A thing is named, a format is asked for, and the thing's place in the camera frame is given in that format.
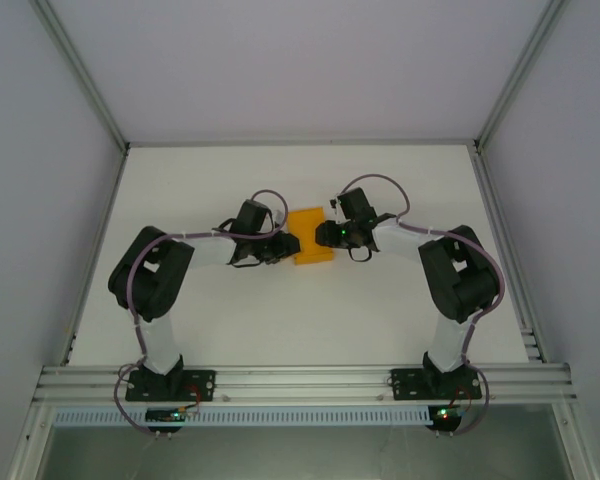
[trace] orange block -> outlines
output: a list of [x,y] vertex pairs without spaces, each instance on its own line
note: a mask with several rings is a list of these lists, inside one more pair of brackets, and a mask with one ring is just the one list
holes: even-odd
[[296,265],[333,260],[333,249],[316,243],[316,228],[324,220],[322,207],[289,212],[289,218],[287,219],[289,233],[300,240],[300,253],[293,256]]

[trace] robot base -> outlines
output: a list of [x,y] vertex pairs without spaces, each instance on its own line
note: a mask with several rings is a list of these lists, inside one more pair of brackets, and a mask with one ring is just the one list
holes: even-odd
[[182,357],[166,375],[141,366],[131,372],[125,400],[127,402],[210,402],[216,386],[214,370],[187,370]]
[[440,372],[425,353],[422,368],[391,370],[394,400],[471,400],[482,398],[478,374],[461,366],[452,372]]

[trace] white wall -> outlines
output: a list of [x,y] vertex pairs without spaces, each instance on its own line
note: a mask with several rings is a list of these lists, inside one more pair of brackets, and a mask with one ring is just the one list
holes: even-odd
[[546,0],[51,0],[130,141],[474,138]]
[[119,159],[28,3],[0,1],[0,478]]
[[600,0],[571,2],[487,153],[549,351],[600,444]]

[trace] glass panel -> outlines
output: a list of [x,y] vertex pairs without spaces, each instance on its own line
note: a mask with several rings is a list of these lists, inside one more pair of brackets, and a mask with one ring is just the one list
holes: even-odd
[[455,438],[424,427],[56,428],[42,480],[571,479],[549,407],[493,407]]

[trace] white table surface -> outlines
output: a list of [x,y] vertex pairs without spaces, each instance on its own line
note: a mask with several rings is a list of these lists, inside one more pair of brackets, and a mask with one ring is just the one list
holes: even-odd
[[[497,258],[464,146],[276,146],[133,148],[93,277],[71,365],[118,365],[140,355],[128,313],[107,290],[113,268],[141,228],[208,231],[262,188],[290,208],[323,206],[349,180],[383,173],[407,190],[407,221],[471,226]],[[361,184],[378,214],[403,201],[382,180]],[[275,197],[259,198],[279,208]],[[189,365],[374,365],[419,363],[438,312],[422,267],[390,254],[353,263],[189,270],[171,310]],[[475,363],[527,362],[511,301],[482,320],[469,349]]]

